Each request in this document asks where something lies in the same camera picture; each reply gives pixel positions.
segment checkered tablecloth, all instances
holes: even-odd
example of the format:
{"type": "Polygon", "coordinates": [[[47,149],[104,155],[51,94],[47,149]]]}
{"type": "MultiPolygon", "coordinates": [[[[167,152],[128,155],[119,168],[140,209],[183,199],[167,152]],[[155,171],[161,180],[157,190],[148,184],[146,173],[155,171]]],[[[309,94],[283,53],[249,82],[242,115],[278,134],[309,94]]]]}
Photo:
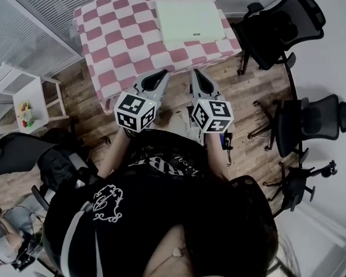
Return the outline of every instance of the checkered tablecloth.
{"type": "Polygon", "coordinates": [[[164,45],[157,27],[155,1],[94,0],[74,11],[97,97],[107,114],[112,112],[119,94],[140,74],[161,68],[172,74],[205,69],[241,51],[220,9],[223,40],[164,45]]]}

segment black t-shirt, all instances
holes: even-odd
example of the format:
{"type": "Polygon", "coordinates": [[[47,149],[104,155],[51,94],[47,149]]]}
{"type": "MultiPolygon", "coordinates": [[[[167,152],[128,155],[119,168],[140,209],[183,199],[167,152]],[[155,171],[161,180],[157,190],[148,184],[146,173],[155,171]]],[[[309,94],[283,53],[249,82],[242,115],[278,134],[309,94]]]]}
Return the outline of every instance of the black t-shirt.
{"type": "Polygon", "coordinates": [[[142,276],[159,242],[182,222],[185,184],[207,172],[207,154],[195,141],[144,130],[131,141],[120,169],[90,186],[61,186],[45,222],[47,246],[59,263],[63,239],[86,201],[93,204],[69,249],[72,276],[96,276],[96,240],[104,276],[142,276]]]}

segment person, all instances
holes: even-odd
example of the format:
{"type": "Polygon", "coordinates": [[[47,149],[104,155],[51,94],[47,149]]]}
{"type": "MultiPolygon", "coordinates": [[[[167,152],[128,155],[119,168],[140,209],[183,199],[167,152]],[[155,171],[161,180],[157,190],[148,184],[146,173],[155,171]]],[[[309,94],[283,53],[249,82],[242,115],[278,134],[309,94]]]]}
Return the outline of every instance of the person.
{"type": "Polygon", "coordinates": [[[120,128],[104,179],[59,187],[45,249],[65,277],[266,276],[278,236],[265,196],[230,180],[219,134],[197,140],[182,113],[168,131],[120,128]]]}
{"type": "Polygon", "coordinates": [[[15,263],[27,248],[32,249],[32,257],[39,255],[42,247],[33,241],[32,236],[35,217],[38,217],[41,211],[43,208],[30,194],[20,205],[0,214],[0,265],[15,263]]]}

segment floor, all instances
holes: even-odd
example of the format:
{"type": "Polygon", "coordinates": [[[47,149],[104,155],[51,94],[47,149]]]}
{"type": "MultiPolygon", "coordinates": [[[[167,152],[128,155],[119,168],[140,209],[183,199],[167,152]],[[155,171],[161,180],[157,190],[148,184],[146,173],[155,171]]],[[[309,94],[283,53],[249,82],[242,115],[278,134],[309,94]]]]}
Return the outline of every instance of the floor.
{"type": "MultiPolygon", "coordinates": [[[[250,175],[256,179],[267,197],[274,194],[276,188],[262,186],[265,181],[278,181],[280,179],[280,166],[277,146],[265,152],[267,138],[253,138],[249,140],[247,134],[267,123],[259,107],[253,106],[253,101],[259,100],[274,112],[272,101],[274,99],[291,99],[291,89],[283,65],[276,65],[269,71],[259,70],[257,64],[251,59],[247,73],[238,76],[236,70],[241,66],[242,57],[237,56],[223,63],[211,66],[206,72],[218,82],[220,91],[225,99],[232,104],[234,110],[234,123],[229,128],[233,133],[233,150],[231,151],[232,165],[230,175],[232,178],[241,175],[250,175]]],[[[104,137],[112,141],[118,125],[114,115],[105,115],[93,89],[92,81],[85,61],[81,61],[60,72],[54,78],[61,81],[62,96],[68,115],[78,116],[80,122],[76,127],[79,138],[86,145],[93,147],[92,159],[99,165],[107,146],[104,137]]],[[[44,91],[48,102],[54,95],[54,88],[45,87],[44,91]]],[[[170,79],[168,88],[163,96],[158,128],[163,128],[171,114],[176,110],[184,110],[190,104],[189,75],[180,74],[170,79]]],[[[56,114],[54,108],[50,115],[56,114]]],[[[51,126],[68,126],[69,121],[53,122],[51,126]]],[[[297,157],[290,155],[283,159],[286,166],[296,163],[297,157]]],[[[14,206],[20,198],[30,192],[32,185],[39,186],[39,169],[37,166],[28,173],[16,173],[0,176],[0,206],[2,209],[14,206]]],[[[270,207],[274,212],[280,209],[281,195],[270,207]]]]}

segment small white table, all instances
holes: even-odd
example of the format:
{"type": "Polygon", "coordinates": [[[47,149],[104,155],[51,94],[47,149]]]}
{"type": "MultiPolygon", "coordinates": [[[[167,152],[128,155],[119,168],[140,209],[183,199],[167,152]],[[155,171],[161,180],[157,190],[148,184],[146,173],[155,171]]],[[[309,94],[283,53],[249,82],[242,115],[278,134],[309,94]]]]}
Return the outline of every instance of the small white table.
{"type": "Polygon", "coordinates": [[[35,78],[32,82],[27,84],[21,90],[19,90],[15,95],[13,95],[14,109],[16,111],[16,117],[18,122],[18,128],[20,132],[30,134],[40,129],[41,127],[48,124],[50,121],[56,121],[60,119],[66,119],[68,116],[52,117],[48,115],[47,109],[51,107],[56,102],[52,102],[46,105],[44,92],[42,90],[42,81],[40,77],[35,78]],[[31,127],[24,127],[22,124],[22,119],[19,117],[19,106],[21,103],[29,102],[33,108],[33,116],[35,121],[31,127]]]}

